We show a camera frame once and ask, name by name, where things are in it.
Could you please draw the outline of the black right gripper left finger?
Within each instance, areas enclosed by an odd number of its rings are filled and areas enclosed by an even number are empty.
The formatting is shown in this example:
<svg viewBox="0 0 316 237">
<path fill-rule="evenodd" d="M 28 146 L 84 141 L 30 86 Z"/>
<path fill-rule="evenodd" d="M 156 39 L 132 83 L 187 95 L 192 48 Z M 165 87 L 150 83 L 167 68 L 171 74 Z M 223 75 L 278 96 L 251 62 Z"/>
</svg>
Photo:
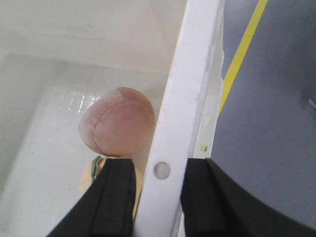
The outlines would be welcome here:
<svg viewBox="0 0 316 237">
<path fill-rule="evenodd" d="M 107 159 L 95 182 L 50 237 L 130 237 L 136 198 L 131 159 Z"/>
</svg>

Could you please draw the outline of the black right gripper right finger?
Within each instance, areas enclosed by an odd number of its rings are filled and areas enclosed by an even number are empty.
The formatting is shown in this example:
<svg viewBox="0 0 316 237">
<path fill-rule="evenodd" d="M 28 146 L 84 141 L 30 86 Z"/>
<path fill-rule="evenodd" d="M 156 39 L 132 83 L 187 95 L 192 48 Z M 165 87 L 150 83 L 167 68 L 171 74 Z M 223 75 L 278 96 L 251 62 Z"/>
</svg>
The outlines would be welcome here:
<svg viewBox="0 0 316 237">
<path fill-rule="evenodd" d="M 181 192 L 188 237 L 314 237 L 316 231 L 261 202 L 212 159 L 190 158 Z"/>
</svg>

